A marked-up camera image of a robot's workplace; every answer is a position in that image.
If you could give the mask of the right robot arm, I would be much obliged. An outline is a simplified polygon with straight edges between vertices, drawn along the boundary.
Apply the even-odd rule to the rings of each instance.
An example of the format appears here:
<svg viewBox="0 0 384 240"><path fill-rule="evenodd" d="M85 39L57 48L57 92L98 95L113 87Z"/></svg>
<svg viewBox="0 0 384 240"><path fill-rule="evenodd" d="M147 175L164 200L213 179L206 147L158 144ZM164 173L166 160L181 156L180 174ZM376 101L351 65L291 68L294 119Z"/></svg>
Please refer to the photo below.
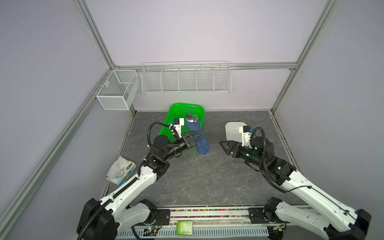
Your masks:
<svg viewBox="0 0 384 240"><path fill-rule="evenodd" d="M262 219L275 223L289 222L326 240L364 240L372 216L336 200L308 180L296 167L275 156L274 145L266 138L255 137L249 147L236 141L221 141L226 155L256 166L265 180L282 193L293 193L316 213L310 213L272 197L265 204Z"/></svg>

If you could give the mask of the silver spoon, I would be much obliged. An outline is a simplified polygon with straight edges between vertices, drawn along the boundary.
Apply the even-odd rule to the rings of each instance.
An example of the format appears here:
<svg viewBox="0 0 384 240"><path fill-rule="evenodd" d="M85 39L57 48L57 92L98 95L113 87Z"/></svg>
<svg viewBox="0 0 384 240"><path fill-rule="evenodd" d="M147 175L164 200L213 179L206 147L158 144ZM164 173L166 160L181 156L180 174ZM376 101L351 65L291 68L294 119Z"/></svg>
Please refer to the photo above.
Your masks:
<svg viewBox="0 0 384 240"><path fill-rule="evenodd" d="M189 123L194 123L194 122L195 122L193 116L186 116L186 120L187 120L187 122L189 122Z"/></svg>

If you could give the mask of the dark blue paper napkin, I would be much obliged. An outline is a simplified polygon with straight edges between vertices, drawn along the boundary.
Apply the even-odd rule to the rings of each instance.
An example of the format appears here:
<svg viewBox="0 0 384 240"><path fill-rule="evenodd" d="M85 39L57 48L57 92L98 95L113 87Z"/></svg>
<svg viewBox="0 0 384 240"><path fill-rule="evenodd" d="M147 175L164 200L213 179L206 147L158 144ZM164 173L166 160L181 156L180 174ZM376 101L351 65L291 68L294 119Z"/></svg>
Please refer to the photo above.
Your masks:
<svg viewBox="0 0 384 240"><path fill-rule="evenodd" d="M187 113L186 123L190 132L193 133L194 139L197 141L197 144L196 144L197 152L200 155L206 155L210 151L210 146L208 144L205 133L202 133L203 130L200 124L200 120L196 115Z"/></svg>

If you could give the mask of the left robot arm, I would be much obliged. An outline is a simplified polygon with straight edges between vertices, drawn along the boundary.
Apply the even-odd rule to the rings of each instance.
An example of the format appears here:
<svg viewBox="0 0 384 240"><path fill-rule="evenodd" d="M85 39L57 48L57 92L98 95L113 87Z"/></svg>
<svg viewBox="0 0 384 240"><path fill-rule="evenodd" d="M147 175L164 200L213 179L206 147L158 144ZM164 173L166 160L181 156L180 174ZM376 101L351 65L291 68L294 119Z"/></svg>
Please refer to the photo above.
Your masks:
<svg viewBox="0 0 384 240"><path fill-rule="evenodd" d="M169 159L179 157L203 138L204 131L188 132L170 142L159 135L149 141L150 151L137 174L117 190L101 198L90 199L84 206L77 227L79 240L114 240L121 232L136 224L155 220L157 206L148 200L136 206L130 203L147 187L154 184L170 167Z"/></svg>

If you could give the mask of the silver fork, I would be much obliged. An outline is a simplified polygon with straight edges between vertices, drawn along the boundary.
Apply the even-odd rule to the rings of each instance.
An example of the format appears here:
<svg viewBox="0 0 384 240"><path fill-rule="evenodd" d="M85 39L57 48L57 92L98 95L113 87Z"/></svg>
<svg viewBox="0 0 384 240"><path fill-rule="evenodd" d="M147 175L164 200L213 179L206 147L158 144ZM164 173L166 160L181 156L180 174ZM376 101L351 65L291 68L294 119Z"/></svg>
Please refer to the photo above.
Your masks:
<svg viewBox="0 0 384 240"><path fill-rule="evenodd" d="M191 118L192 118L192 123L197 123L198 122L198 117L197 116L192 115Z"/></svg>

